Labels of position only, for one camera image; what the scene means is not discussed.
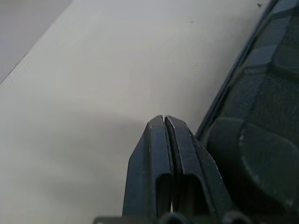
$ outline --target white table surface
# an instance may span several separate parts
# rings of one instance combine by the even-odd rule
[[[147,121],[195,132],[267,2],[74,0],[0,86],[1,223],[120,215]]]

